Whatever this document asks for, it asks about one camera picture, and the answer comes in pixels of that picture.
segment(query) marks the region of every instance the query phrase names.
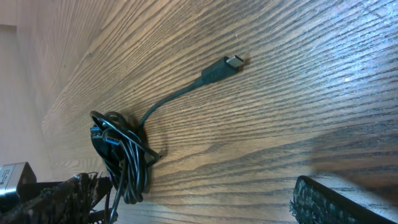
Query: metal connector tip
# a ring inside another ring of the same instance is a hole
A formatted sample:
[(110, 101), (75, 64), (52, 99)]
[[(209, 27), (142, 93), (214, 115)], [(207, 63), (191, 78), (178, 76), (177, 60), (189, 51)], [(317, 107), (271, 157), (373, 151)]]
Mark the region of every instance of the metal connector tip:
[(234, 57), (227, 59), (226, 63), (228, 63), (230, 66), (232, 66), (234, 68), (237, 68), (244, 64), (244, 60), (241, 59), (240, 57), (234, 55)]

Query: cable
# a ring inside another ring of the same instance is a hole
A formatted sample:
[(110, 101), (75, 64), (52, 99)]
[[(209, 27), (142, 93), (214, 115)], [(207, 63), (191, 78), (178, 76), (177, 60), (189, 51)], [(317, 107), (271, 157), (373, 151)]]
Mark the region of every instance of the cable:
[[(91, 142), (96, 152), (102, 157), (109, 178), (114, 188), (117, 189), (109, 223), (113, 223), (116, 219), (116, 210), (122, 195), (125, 203), (135, 204), (143, 200), (142, 193), (147, 188), (149, 181), (148, 168), (160, 158), (158, 153), (149, 148), (148, 143), (144, 141), (144, 124), (148, 117), (157, 108), (184, 93), (238, 73), (239, 66), (243, 63), (244, 61), (236, 55), (231, 58), (223, 57), (216, 61), (204, 69), (201, 76), (191, 85), (166, 96), (152, 106), (141, 118), (136, 128), (117, 112), (112, 111), (105, 115), (97, 111), (90, 113), (94, 121), (94, 126), (90, 128)], [(146, 154), (152, 157), (149, 162), (144, 157)], [(108, 196), (105, 204), (107, 211)]]

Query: wooden table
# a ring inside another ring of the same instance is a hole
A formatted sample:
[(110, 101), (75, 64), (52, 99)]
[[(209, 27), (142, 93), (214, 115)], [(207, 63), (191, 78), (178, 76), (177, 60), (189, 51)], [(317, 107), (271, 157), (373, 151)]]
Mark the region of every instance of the wooden table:
[(18, 10), (57, 180), (103, 170), (91, 110), (140, 118), (215, 60), (247, 62), (149, 118), (149, 144), (166, 155), (144, 202), (121, 203), (120, 223), (293, 223), (299, 175), (398, 220), (395, 1), (19, 0)]

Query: coiled black cable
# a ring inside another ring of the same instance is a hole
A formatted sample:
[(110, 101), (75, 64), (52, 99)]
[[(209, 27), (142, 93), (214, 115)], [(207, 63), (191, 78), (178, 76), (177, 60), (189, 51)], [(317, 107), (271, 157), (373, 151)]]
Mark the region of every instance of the coiled black cable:
[[(159, 160), (158, 153), (149, 148), (143, 138), (144, 124), (148, 117), (157, 108), (184, 93), (238, 73), (239, 66), (243, 63), (244, 61), (236, 55), (232, 58), (221, 58), (205, 68), (201, 76), (191, 85), (172, 93), (152, 106), (141, 118), (136, 128), (117, 112), (112, 111), (105, 115), (97, 111), (90, 113), (95, 124), (91, 128), (91, 141), (105, 163), (113, 186), (117, 189), (109, 218), (110, 223), (114, 221), (122, 194), (126, 203), (134, 204), (143, 200), (142, 192), (147, 188), (149, 181), (148, 168)], [(146, 162), (145, 154), (150, 155), (152, 160)], [(109, 195), (106, 200), (105, 204), (108, 206)]]

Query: cord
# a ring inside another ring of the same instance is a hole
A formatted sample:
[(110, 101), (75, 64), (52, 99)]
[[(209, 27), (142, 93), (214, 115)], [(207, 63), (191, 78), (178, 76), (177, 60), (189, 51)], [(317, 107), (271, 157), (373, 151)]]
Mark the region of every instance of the cord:
[[(94, 126), (90, 128), (91, 142), (97, 153), (102, 157), (108, 171), (109, 178), (117, 189), (111, 209), (109, 223), (115, 221), (116, 210), (123, 194), (125, 203), (135, 204), (142, 202), (142, 192), (147, 188), (149, 181), (148, 168), (155, 164), (160, 156), (148, 147), (143, 137), (144, 124), (148, 117), (163, 104), (176, 99), (182, 94), (188, 93), (203, 85), (217, 82), (239, 72), (239, 66), (244, 61), (238, 56), (223, 57), (214, 64), (205, 68), (201, 76), (191, 85), (182, 88), (158, 101), (141, 118), (138, 127), (130, 125), (121, 114), (108, 112), (105, 115), (97, 111), (90, 113)], [(145, 155), (152, 159), (146, 162)], [(107, 211), (109, 196), (106, 197)]]

